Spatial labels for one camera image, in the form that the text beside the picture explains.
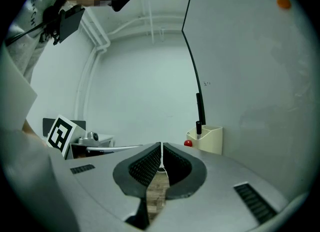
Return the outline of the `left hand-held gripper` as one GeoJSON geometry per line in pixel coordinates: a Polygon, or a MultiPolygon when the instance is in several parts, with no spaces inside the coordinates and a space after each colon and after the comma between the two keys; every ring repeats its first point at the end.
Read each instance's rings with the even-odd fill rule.
{"type": "Polygon", "coordinates": [[[46,144],[49,147],[60,150],[66,160],[84,157],[86,151],[120,152],[141,146],[100,147],[101,143],[97,133],[87,132],[62,115],[57,116],[55,119],[48,134],[46,144]]]}

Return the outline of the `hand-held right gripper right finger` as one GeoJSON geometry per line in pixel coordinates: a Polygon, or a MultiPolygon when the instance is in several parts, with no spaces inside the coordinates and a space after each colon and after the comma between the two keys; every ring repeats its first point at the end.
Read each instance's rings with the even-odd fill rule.
{"type": "Polygon", "coordinates": [[[281,225],[287,199],[238,162],[164,143],[163,163],[170,186],[154,232],[273,232],[281,225]]]}

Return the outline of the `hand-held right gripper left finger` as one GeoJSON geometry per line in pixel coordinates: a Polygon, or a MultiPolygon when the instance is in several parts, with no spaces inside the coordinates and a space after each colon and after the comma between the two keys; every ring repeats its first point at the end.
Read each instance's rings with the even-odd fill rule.
{"type": "Polygon", "coordinates": [[[65,160],[51,150],[52,168],[81,232],[134,232],[150,223],[147,188],[160,166],[161,144],[65,160]]]}

